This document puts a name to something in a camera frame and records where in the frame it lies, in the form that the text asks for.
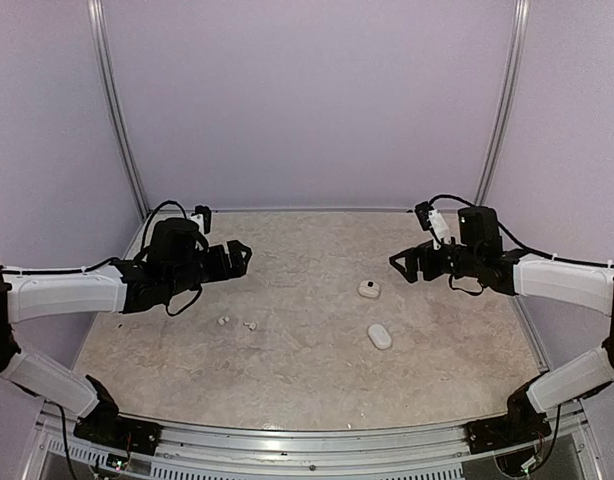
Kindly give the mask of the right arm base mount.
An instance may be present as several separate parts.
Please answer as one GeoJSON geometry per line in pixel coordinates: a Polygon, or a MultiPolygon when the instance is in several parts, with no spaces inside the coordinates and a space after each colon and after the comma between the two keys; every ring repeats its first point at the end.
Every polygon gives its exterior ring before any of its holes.
{"type": "Polygon", "coordinates": [[[538,440],[551,434],[545,413],[510,408],[504,415],[468,422],[465,432],[472,455],[538,440]]]}

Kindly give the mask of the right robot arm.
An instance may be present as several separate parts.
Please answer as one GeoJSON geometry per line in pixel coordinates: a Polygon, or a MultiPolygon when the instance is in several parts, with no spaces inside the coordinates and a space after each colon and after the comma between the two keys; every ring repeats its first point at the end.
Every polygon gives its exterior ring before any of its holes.
{"type": "Polygon", "coordinates": [[[450,234],[432,203],[418,204],[414,213],[430,240],[389,259],[408,283],[431,282],[441,276],[450,281],[470,278],[481,290],[561,301],[610,319],[608,337],[600,346],[530,381],[509,397],[508,413],[498,423],[505,442],[522,442],[550,409],[614,382],[614,264],[564,259],[523,244],[506,250],[503,240],[509,232],[489,207],[460,209],[457,237],[450,234]]]}

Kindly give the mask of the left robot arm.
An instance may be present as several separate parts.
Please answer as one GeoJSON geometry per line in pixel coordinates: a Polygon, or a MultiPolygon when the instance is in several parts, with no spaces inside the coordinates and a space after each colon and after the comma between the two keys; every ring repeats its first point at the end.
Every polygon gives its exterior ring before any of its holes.
{"type": "Polygon", "coordinates": [[[127,424],[102,383],[22,347],[14,325],[64,314],[168,308],[180,294],[199,296],[207,283],[245,276],[251,257],[251,248],[238,240],[209,244],[195,220],[167,218],[156,223],[149,244],[131,259],[57,270],[0,264],[0,378],[71,411],[105,444],[120,443],[127,424]]]}

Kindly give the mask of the white earbud charging case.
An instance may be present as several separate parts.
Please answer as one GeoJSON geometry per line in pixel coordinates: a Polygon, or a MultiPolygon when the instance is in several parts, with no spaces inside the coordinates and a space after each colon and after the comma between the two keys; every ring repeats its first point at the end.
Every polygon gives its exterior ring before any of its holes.
{"type": "Polygon", "coordinates": [[[380,296],[381,287],[374,281],[365,280],[358,285],[357,291],[363,298],[376,299],[380,296]]]}

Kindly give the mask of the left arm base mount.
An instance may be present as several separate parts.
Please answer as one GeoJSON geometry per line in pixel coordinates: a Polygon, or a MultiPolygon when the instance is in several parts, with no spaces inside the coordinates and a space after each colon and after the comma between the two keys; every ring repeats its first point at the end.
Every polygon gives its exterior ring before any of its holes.
{"type": "Polygon", "coordinates": [[[155,422],[125,417],[115,412],[92,412],[79,419],[74,436],[92,443],[154,456],[159,445],[163,427],[155,422]]]}

